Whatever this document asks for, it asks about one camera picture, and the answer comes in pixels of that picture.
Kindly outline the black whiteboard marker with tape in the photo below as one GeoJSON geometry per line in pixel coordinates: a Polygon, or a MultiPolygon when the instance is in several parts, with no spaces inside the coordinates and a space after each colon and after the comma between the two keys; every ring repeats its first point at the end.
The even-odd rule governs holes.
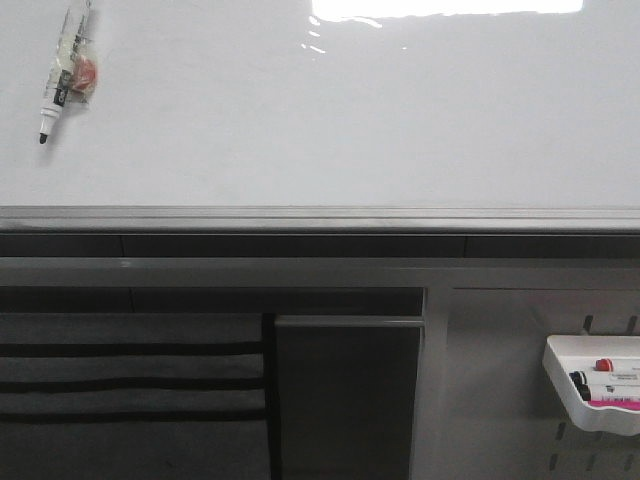
{"type": "Polygon", "coordinates": [[[87,96],[97,80],[97,67],[87,52],[92,1],[71,1],[58,36],[56,52],[41,104],[39,143],[44,145],[69,96],[87,96]]]}

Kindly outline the dark grey panel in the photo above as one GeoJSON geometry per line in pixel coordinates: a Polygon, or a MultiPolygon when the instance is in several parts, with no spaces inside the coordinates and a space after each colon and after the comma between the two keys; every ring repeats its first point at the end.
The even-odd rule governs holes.
{"type": "Polygon", "coordinates": [[[284,478],[408,478],[421,321],[284,315],[276,333],[284,478]]]}

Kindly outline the white plastic marker tray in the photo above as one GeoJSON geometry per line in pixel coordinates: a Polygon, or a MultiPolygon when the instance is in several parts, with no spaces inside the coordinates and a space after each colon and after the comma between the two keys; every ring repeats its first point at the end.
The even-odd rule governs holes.
{"type": "Polygon", "coordinates": [[[639,358],[637,336],[567,336],[547,338],[543,366],[570,419],[582,430],[621,436],[639,433],[639,403],[621,406],[593,406],[578,393],[579,384],[569,377],[574,371],[595,371],[601,358],[639,358]]]}

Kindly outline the grey fabric organiser with stripes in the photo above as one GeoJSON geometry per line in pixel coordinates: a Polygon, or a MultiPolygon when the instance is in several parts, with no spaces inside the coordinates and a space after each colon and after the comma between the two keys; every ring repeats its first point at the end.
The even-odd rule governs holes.
{"type": "Polygon", "coordinates": [[[5,313],[5,479],[277,479],[265,314],[5,313]]]}

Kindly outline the black capped marker in tray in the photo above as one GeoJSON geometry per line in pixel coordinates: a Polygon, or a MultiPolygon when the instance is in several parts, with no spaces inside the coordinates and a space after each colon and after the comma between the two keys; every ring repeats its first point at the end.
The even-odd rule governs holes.
{"type": "Polygon", "coordinates": [[[637,371],[574,371],[569,373],[569,377],[579,385],[639,386],[639,373],[637,371]]]}

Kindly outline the red capped marker in tray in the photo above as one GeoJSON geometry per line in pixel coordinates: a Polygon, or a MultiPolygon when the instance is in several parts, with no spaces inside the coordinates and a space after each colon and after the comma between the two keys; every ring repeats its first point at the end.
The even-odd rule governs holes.
{"type": "Polygon", "coordinates": [[[639,358],[601,358],[595,362],[598,372],[639,372],[639,358]]]}

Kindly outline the white whiteboard with aluminium frame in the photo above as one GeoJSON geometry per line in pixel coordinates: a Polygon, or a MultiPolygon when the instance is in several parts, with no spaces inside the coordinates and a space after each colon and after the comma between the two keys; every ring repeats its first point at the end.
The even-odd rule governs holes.
{"type": "Polygon", "coordinates": [[[97,1],[40,144],[66,10],[1,5],[5,230],[639,228],[635,1],[97,1]]]}

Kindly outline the white pegboard cabinet frame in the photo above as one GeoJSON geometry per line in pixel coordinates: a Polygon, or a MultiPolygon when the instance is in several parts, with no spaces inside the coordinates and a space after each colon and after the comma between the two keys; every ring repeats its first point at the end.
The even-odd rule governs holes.
{"type": "Polygon", "coordinates": [[[639,439],[580,429],[543,366],[552,335],[637,336],[634,260],[7,258],[5,313],[416,317],[406,479],[635,479],[639,439]]]}

